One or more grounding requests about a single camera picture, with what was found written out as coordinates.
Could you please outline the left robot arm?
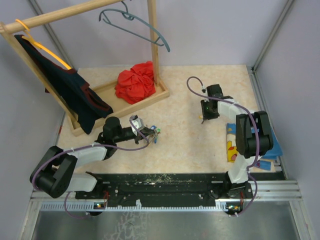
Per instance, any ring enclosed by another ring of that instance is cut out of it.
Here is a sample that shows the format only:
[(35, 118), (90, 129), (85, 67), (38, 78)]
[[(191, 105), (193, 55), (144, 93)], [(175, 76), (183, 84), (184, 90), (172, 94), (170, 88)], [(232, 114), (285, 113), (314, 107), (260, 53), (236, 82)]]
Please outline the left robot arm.
[(93, 143), (70, 149), (56, 145), (50, 147), (30, 175), (33, 188), (56, 199), (65, 192), (87, 192), (97, 199), (103, 195), (104, 186), (98, 183), (93, 173), (75, 173), (83, 165), (110, 159), (120, 149), (118, 143), (133, 140), (136, 144), (144, 141), (146, 148), (158, 130), (155, 126), (145, 126), (136, 115), (129, 118), (130, 125), (122, 127), (120, 119), (106, 119), (102, 132)]

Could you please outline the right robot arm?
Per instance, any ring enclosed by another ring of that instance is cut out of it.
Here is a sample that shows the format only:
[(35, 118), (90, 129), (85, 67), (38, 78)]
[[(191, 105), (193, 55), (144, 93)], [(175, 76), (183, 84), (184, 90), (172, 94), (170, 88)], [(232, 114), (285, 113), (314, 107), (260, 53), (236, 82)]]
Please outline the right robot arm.
[(221, 115), (235, 123), (236, 157), (233, 166), (224, 175), (222, 185), (213, 193), (218, 198), (235, 198), (246, 188), (250, 169), (258, 158), (274, 145), (268, 114), (265, 111), (249, 111), (232, 97), (224, 96), (219, 84), (201, 85), (204, 99), (200, 101), (202, 120), (217, 119)]

